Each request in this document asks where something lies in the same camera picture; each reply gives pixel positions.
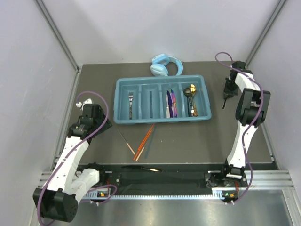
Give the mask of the gold spoon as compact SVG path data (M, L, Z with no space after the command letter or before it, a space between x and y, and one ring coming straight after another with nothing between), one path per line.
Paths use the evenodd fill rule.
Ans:
M198 116L198 111L197 111L195 98L194 98L197 90L196 90L196 87L195 87L194 84L190 85L190 91L191 91L191 100L192 100L192 115L193 115L193 117L197 117Z

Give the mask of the iridescent knife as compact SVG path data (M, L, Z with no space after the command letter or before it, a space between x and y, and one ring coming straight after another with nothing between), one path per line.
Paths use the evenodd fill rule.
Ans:
M171 90L171 95L172 95L172 102L173 102L174 112L177 112L177 108L176 108L176 97L175 97L175 93L173 92L173 90Z

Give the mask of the blue plastic cutlery tray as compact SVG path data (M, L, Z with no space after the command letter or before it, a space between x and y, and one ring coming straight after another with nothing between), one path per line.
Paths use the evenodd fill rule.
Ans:
M194 84L197 117L188 116L185 88ZM166 92L172 89L176 97L178 117L166 117ZM150 91L152 91L153 118L150 118ZM128 95L133 92L132 119L129 119ZM204 77L201 75L181 75L162 77L123 78L116 82L114 97L114 122L116 124L161 123L183 121L207 121L212 113Z

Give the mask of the dark blue utensil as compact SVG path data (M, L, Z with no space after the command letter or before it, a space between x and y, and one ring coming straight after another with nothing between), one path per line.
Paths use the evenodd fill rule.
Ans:
M170 95L170 116L171 118L177 118L178 117L178 113L177 112L174 112L174 108L173 108L173 102L172 102L172 95L171 95L171 89L168 89L167 94Z

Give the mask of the silver grey knife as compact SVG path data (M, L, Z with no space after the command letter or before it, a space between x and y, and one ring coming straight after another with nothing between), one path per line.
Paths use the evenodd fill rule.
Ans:
M146 168L144 166L140 165L127 165L127 166L122 166L122 169L127 169L127 170L146 170L146 171L152 171L152 172L163 172L161 169L155 169L155 168Z

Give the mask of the light blue headphones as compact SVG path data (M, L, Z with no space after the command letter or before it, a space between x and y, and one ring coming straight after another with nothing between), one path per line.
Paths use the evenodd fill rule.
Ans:
M159 54L155 56L151 62L150 71L154 76L168 76L169 72L166 66L169 63L174 63L177 66L176 76L182 75L183 64L176 57L167 54Z

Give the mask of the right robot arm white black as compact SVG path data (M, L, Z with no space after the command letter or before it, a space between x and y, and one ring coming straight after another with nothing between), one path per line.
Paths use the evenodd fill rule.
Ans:
M224 100L238 95L239 91L241 97L235 112L237 133L232 150L219 175L224 186L231 186L236 180L242 179L246 167L246 153L253 135L265 121L271 96L269 91L262 90L260 85L254 82L252 71L247 70L245 62L242 61L231 65L230 76L224 86Z

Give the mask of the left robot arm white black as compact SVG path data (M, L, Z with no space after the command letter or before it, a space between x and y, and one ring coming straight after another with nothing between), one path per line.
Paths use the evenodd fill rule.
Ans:
M41 225L44 225L45 218L73 221L86 193L94 185L103 186L107 180L105 173L93 168L84 169L77 179L73 178L92 139L112 127L101 106L93 103L92 99L77 102L76 106L82 115L69 127L63 151L49 179L33 193Z

